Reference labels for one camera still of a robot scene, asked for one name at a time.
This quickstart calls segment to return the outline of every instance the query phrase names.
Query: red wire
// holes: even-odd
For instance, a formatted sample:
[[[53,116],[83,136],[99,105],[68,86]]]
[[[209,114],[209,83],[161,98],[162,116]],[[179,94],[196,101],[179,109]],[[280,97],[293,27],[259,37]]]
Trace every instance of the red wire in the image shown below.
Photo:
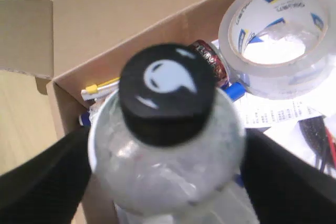
[[[331,151],[331,155],[332,155],[332,160],[334,162],[334,167],[336,168],[336,148],[335,145],[333,143],[333,137],[330,133],[330,131],[328,130],[327,127],[325,127],[325,131],[327,133],[327,137],[328,137],[328,142],[329,142],[329,146],[330,146],[330,151]]]

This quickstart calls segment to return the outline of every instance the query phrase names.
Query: cardboard box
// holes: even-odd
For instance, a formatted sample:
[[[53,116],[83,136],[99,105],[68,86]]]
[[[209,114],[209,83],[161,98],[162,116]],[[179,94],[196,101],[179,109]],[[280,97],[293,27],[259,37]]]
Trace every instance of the cardboard box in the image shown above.
[[[119,75],[137,51],[161,42],[217,38],[234,0],[5,0],[0,1],[0,66],[51,78],[48,95],[59,137],[72,131],[88,104],[85,86]],[[14,47],[13,41],[20,42]],[[116,223],[111,199],[93,178],[76,223]]]

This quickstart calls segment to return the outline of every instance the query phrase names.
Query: black cable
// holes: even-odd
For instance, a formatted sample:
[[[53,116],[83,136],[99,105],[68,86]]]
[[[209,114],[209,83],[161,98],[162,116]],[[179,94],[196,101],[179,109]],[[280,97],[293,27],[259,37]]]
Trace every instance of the black cable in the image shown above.
[[[333,166],[328,136],[322,116],[299,121],[301,133],[313,152],[322,160],[320,170]]]

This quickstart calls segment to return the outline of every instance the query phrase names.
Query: clear tape roll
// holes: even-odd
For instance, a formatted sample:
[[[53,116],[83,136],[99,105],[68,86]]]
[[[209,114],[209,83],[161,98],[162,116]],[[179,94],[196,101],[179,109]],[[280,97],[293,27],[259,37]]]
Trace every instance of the clear tape roll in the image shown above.
[[[219,48],[230,81],[252,94],[290,99],[308,93],[329,76],[336,53],[336,0],[235,0],[219,28]],[[274,24],[298,24],[317,35],[303,55],[275,64],[243,56],[256,35]]]

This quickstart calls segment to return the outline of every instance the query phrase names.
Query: bottle cap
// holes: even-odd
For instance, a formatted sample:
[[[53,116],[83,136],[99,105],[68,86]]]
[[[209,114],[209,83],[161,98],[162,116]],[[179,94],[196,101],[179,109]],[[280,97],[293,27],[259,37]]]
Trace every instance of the bottle cap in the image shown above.
[[[162,44],[132,57],[121,72],[125,123],[143,143],[173,146],[200,132],[211,113],[215,78],[188,47]]]

